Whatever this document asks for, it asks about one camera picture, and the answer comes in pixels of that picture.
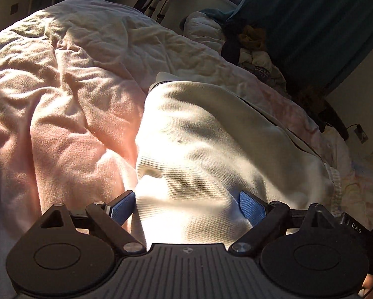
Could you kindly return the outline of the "person right hand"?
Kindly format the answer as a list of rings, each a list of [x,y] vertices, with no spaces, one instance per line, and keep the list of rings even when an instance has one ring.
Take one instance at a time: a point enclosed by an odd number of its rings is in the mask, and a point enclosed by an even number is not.
[[[373,299],[373,275],[367,274],[359,291],[361,298]]]

